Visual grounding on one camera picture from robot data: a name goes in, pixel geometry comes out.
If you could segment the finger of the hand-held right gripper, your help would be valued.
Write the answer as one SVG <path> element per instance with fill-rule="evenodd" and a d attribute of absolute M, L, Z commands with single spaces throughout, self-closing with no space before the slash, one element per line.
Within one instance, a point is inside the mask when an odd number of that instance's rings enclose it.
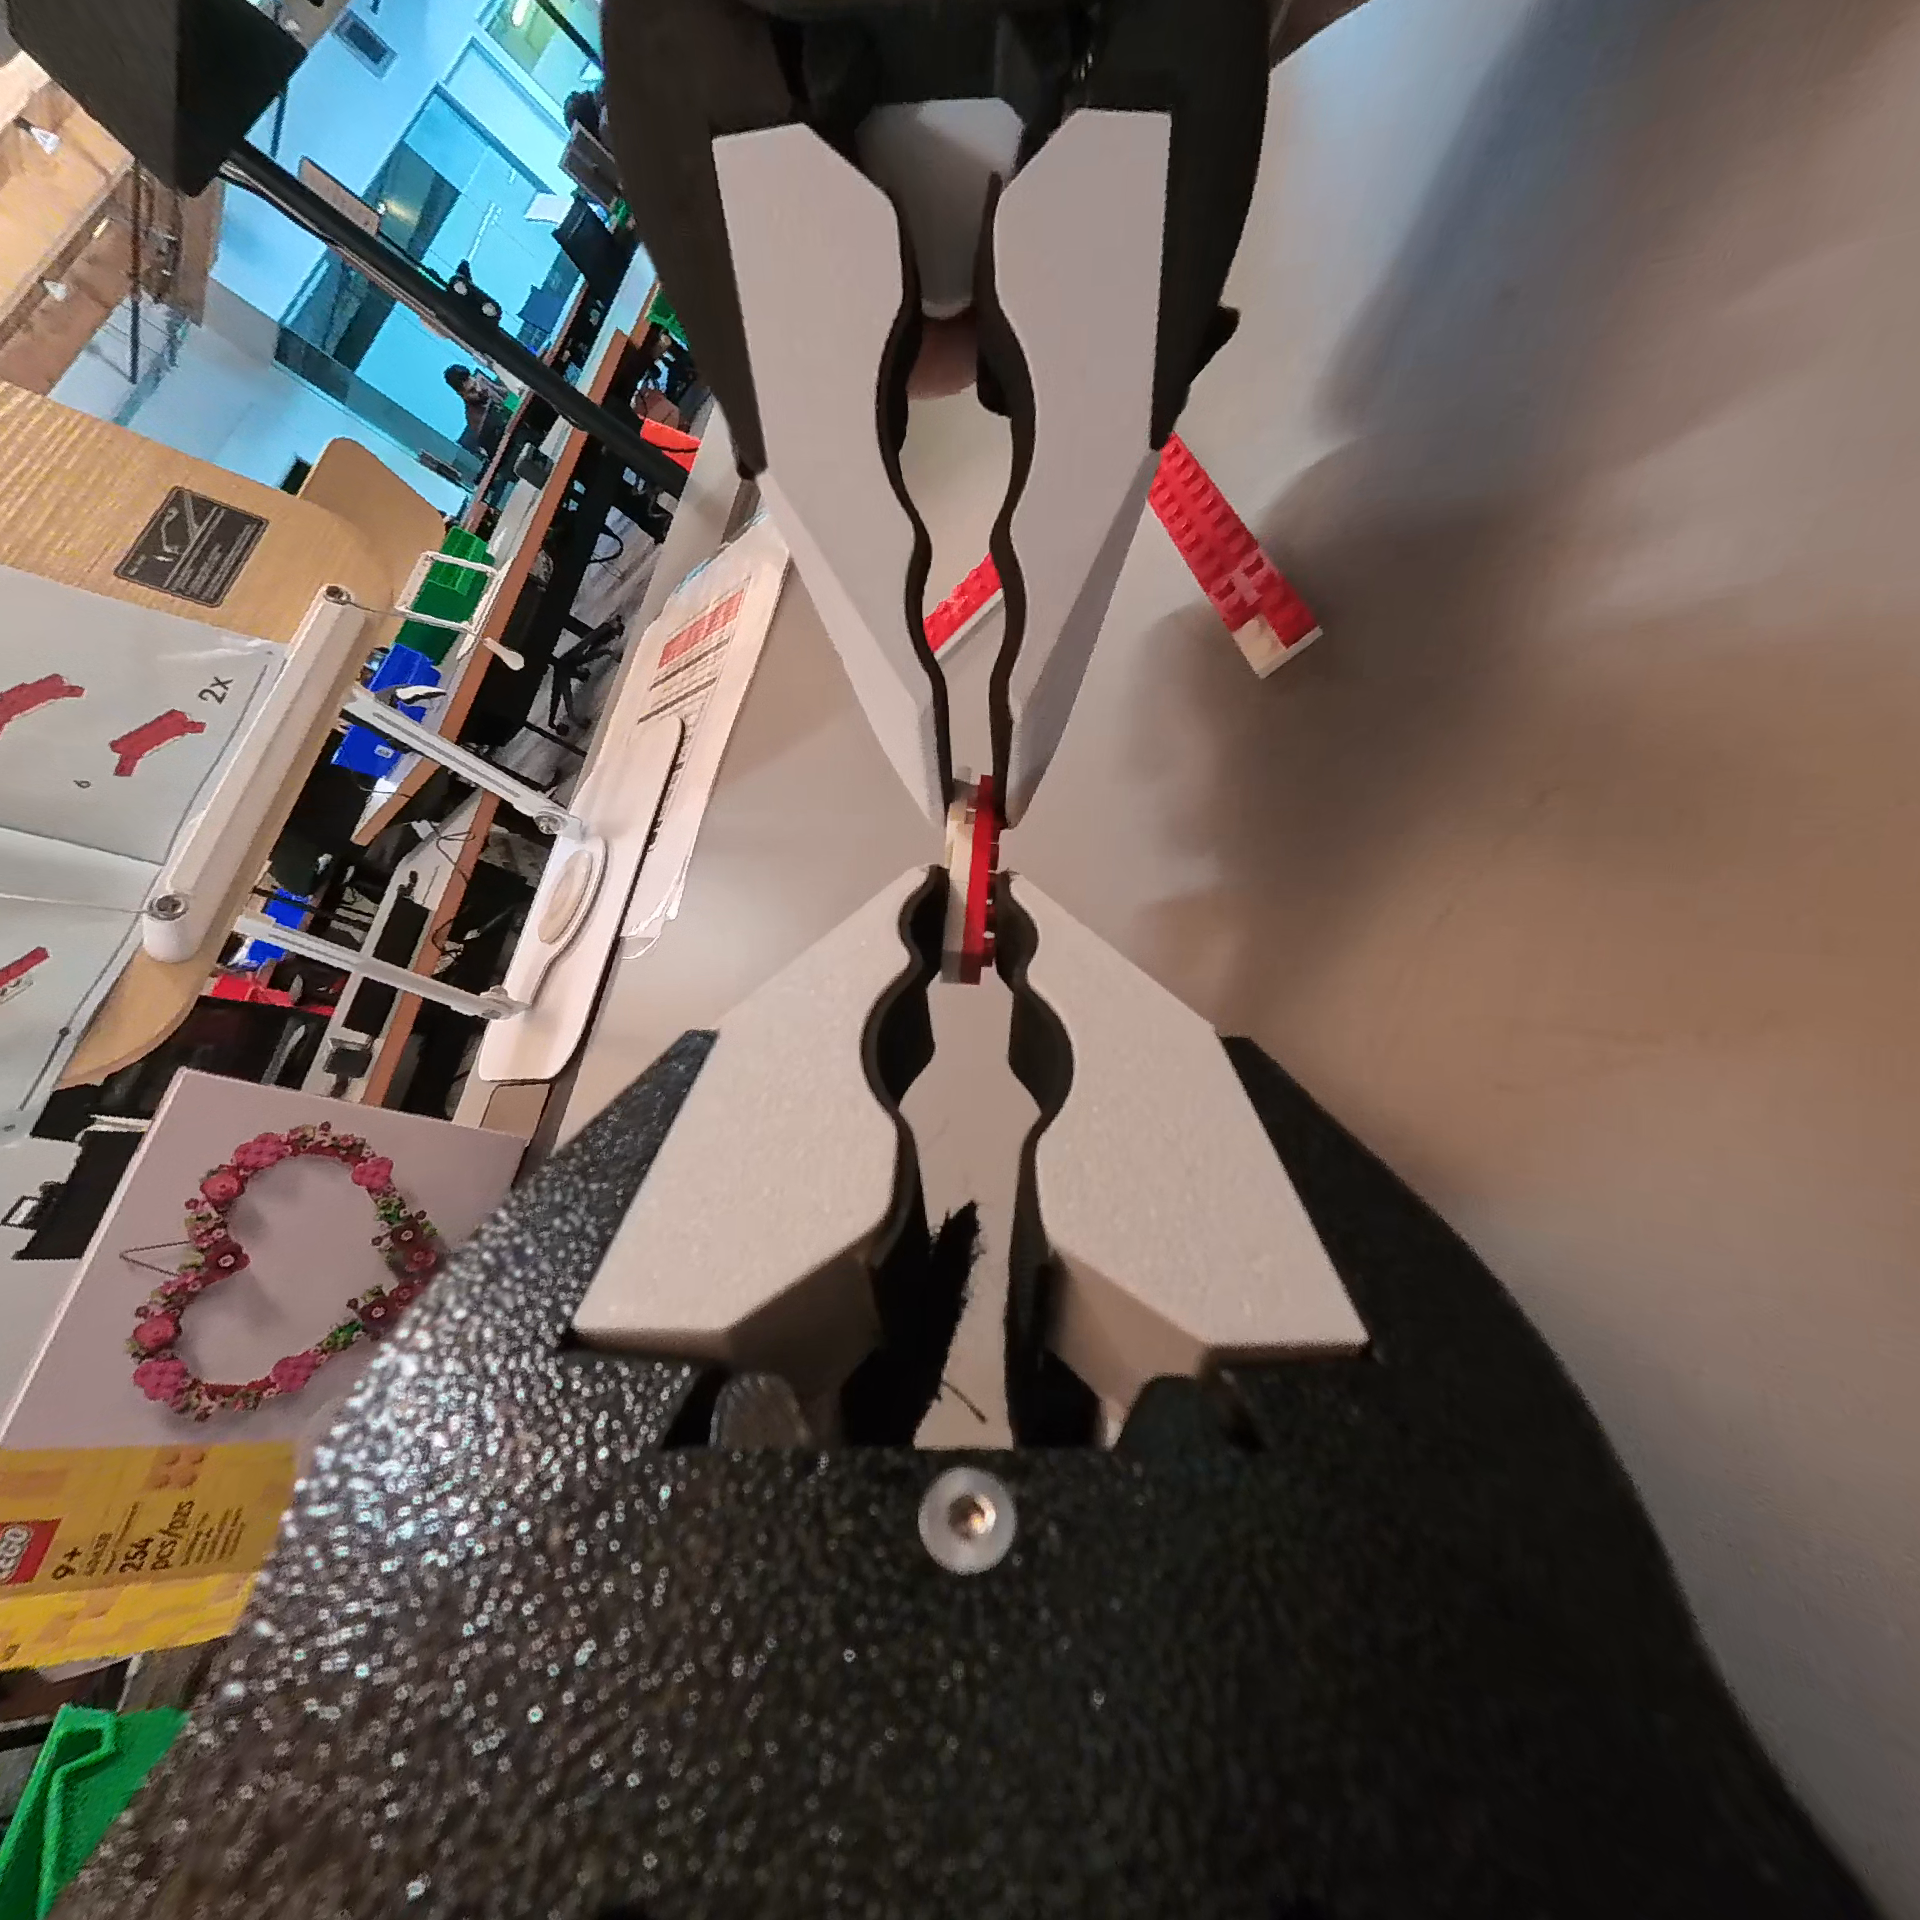
<path fill-rule="evenodd" d="M 990 681 L 1005 828 L 1062 745 L 1145 513 L 1169 142 L 1165 113 L 1073 113 L 991 213 L 980 342 L 1015 437 L 990 542 L 1007 589 Z"/>
<path fill-rule="evenodd" d="M 882 435 L 907 293 L 893 203 L 805 126 L 711 145 L 764 465 L 758 491 L 882 755 L 947 813 L 943 686 L 921 626 L 923 523 Z"/>

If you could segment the black metal frame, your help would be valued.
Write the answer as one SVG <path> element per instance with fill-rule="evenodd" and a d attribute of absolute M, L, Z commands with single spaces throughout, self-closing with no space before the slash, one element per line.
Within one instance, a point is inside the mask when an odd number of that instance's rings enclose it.
<path fill-rule="evenodd" d="M 309 54 L 269 12 L 245 3 L 13 3 L 6 28 L 157 184 L 186 196 L 217 181 L 245 188 L 441 337 L 511 376 L 649 485 L 670 496 L 686 490 L 686 470 L 639 435 L 633 416 L 590 401 L 515 342 L 482 316 L 466 280 L 436 280 L 361 230 L 249 139 Z"/>

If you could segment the green plastic bin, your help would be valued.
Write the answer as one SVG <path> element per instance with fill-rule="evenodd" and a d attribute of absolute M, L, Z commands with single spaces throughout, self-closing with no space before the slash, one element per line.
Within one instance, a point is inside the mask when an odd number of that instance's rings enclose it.
<path fill-rule="evenodd" d="M 186 1726 L 183 1709 L 62 1706 L 5 1825 L 5 1917 L 52 1912 Z"/>

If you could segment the wooden book stand white base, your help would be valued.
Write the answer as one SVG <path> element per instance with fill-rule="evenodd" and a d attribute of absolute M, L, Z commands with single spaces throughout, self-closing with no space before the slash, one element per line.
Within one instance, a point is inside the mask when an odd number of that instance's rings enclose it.
<path fill-rule="evenodd" d="M 430 502 L 350 438 L 326 444 L 286 494 L 10 382 L 3 412 L 5 568 L 283 648 L 58 1093 L 179 1029 L 337 723 L 365 713 L 426 741 L 364 694 L 361 673 L 412 618 L 427 570 L 458 558 L 441 554 Z"/>

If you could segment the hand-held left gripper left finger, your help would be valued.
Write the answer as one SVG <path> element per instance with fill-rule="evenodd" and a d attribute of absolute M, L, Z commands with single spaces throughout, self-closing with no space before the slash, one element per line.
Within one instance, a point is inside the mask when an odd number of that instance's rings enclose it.
<path fill-rule="evenodd" d="M 706 1035 L 574 1320 L 687 1366 L 667 1449 L 913 1449 L 951 1371 L 975 1200 L 932 1219 L 905 1093 L 932 1060 L 949 874 L 907 868 Z"/>

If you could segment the red white toy brick frame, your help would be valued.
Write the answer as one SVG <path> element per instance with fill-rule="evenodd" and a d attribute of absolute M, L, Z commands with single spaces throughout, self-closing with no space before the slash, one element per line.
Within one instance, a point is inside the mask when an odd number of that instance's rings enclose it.
<path fill-rule="evenodd" d="M 1318 641 L 1324 625 L 1263 554 L 1178 428 L 1154 454 L 1148 480 L 1145 508 L 1159 518 L 1258 678 Z M 957 588 L 923 608 L 919 626 L 927 651 L 940 658 L 1001 601 L 1001 571 L 990 550 Z"/>

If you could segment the small red white brick assembly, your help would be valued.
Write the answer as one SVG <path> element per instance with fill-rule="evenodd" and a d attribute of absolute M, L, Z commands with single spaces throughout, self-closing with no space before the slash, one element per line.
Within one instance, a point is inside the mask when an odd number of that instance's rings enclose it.
<path fill-rule="evenodd" d="M 1001 804 L 995 780 L 959 770 L 943 830 L 949 898 L 941 976 L 975 986 L 995 961 L 995 898 L 1001 852 Z"/>

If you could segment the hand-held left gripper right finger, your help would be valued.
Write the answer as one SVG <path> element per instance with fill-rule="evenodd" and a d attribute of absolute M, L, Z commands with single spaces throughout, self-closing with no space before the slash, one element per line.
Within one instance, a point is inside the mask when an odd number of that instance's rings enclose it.
<path fill-rule="evenodd" d="M 1022 1140 L 1004 1320 L 1023 1449 L 1090 1446 L 1159 1381 L 1369 1334 L 1227 1042 L 1026 877 L 1001 880 Z"/>

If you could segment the open instruction booklet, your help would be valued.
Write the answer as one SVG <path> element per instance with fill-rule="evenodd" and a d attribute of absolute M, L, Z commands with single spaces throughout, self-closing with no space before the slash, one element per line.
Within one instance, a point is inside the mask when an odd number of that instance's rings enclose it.
<path fill-rule="evenodd" d="M 28 1134 L 140 947 L 274 641 L 3 568 L 3 1117 Z"/>

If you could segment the yellow white toy set box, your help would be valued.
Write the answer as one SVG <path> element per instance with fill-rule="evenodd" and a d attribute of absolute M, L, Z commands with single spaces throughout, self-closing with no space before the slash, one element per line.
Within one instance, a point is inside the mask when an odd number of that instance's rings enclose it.
<path fill-rule="evenodd" d="M 5 1672 L 231 1633 L 326 1432 L 526 1137 L 180 1072 L 5 1261 Z"/>

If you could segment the long office desk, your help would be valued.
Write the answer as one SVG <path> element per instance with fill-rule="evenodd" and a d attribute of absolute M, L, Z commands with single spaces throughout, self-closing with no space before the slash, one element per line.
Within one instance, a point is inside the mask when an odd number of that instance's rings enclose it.
<path fill-rule="evenodd" d="M 609 299 L 579 296 L 559 339 L 558 371 L 575 372 L 586 398 L 635 426 L 683 426 L 667 385 L 690 369 L 658 317 L 666 298 L 644 264 Z M 461 526 L 484 540 L 494 562 L 479 641 L 441 664 L 438 697 L 426 724 L 479 758 L 534 784 L 569 790 L 586 763 L 593 724 L 609 700 L 628 628 L 638 632 L 638 588 L 681 502 L 690 454 L 658 482 L 582 430 L 550 424 L 510 430 L 487 469 L 487 494 Z M 357 849 L 395 822 L 438 820 L 466 804 L 470 789 L 415 752 L 374 781 Z"/>

